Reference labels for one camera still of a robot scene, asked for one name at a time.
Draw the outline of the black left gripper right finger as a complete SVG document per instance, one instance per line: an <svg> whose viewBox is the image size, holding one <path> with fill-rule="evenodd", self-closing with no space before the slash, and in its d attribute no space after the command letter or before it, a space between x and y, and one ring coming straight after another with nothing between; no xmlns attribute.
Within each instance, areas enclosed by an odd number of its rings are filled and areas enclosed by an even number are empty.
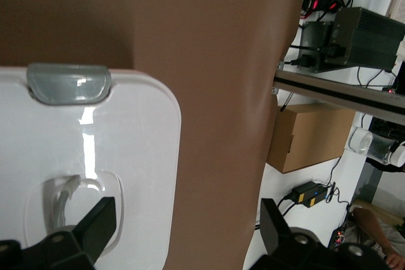
<svg viewBox="0 0 405 270"><path fill-rule="evenodd" d="M249 270L390 270L371 248L344 243L326 248L308 231L293 232L273 199L262 199L259 232L265 245Z"/></svg>

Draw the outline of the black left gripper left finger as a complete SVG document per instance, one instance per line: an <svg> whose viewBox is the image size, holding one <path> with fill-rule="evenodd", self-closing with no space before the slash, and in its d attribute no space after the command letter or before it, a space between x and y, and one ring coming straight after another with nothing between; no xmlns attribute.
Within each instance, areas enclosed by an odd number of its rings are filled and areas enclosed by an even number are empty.
<svg viewBox="0 0 405 270"><path fill-rule="evenodd" d="M96 270L115 231L115 199L103 197L72 229L52 233L31 247L0 240L0 270Z"/></svg>

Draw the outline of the white box lid grey latches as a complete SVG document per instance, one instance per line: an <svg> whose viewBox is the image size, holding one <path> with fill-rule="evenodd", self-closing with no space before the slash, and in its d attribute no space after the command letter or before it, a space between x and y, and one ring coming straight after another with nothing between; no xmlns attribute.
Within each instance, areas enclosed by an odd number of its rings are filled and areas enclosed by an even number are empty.
<svg viewBox="0 0 405 270"><path fill-rule="evenodd" d="M25 68L0 68L0 240L31 247L112 197L116 230L96 270L162 270L180 144L175 96L136 71L112 71L96 104L47 105L31 88Z"/></svg>

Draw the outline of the person forearm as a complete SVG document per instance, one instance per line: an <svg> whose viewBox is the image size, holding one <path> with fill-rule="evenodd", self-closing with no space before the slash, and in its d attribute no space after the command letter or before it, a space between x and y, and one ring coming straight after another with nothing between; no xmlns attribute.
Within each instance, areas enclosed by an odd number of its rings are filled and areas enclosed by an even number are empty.
<svg viewBox="0 0 405 270"><path fill-rule="evenodd" d="M377 217L368 209L355 208L352 212L356 224L368 234L385 255L385 262L391 270L405 270L405 257L398 253L384 235Z"/></svg>

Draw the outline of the brown cardboard box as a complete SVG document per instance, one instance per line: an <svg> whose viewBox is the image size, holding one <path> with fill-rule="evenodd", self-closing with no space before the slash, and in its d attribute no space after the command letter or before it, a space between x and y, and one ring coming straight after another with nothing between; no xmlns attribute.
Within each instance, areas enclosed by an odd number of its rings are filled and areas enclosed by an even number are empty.
<svg viewBox="0 0 405 270"><path fill-rule="evenodd" d="M285 174L342 156L355 114L327 103L278 109L267 163Z"/></svg>

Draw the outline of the dark green equipment box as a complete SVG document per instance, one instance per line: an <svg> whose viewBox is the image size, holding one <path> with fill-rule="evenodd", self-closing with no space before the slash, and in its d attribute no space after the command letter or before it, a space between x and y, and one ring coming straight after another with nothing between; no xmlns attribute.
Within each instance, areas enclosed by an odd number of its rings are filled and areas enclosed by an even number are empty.
<svg viewBox="0 0 405 270"><path fill-rule="evenodd" d="M325 61L391 71L405 24L364 8L342 8L333 22Z"/></svg>

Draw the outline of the black power adapter yellow labels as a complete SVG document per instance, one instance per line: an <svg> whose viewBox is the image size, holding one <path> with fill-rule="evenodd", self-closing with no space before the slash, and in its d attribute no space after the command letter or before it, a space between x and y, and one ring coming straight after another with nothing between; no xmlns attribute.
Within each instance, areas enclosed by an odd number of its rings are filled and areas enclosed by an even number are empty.
<svg viewBox="0 0 405 270"><path fill-rule="evenodd" d="M307 208L315 206L325 200L328 194L328 187L321 183L309 181L292 189L290 200L296 204L302 204Z"/></svg>

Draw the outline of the clear plastic cylinder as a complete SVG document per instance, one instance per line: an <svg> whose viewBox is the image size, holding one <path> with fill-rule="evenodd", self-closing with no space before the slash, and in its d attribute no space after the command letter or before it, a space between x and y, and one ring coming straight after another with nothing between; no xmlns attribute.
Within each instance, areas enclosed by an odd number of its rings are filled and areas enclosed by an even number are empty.
<svg viewBox="0 0 405 270"><path fill-rule="evenodd" d="M349 150L382 165L393 165L397 168L405 165L405 141L400 142L354 127L349 134L347 146Z"/></svg>

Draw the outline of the brown table mat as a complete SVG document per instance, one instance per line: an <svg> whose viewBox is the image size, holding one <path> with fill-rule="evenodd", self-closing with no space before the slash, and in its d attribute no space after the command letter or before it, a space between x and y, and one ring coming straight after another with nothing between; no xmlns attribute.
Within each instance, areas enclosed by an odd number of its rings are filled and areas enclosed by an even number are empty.
<svg viewBox="0 0 405 270"><path fill-rule="evenodd" d="M143 71L182 113L164 270L242 270L301 0L0 0L0 65Z"/></svg>

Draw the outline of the electronics board red lights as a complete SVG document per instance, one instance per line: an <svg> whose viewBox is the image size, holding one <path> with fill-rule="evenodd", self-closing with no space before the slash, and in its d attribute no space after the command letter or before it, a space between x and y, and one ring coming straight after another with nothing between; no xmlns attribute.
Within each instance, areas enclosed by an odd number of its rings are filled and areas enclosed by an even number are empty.
<svg viewBox="0 0 405 270"><path fill-rule="evenodd" d="M307 19L319 11L336 13L341 6L340 0L302 0L301 19Z"/></svg>

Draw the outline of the small grey metal enclosure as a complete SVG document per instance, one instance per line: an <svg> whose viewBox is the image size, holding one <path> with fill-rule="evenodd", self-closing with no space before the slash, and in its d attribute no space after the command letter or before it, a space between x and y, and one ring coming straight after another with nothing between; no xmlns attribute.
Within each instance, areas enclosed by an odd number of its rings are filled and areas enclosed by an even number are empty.
<svg viewBox="0 0 405 270"><path fill-rule="evenodd" d="M337 66L326 62L326 48L333 25L331 21L306 22L301 30L299 67L312 73L334 70Z"/></svg>

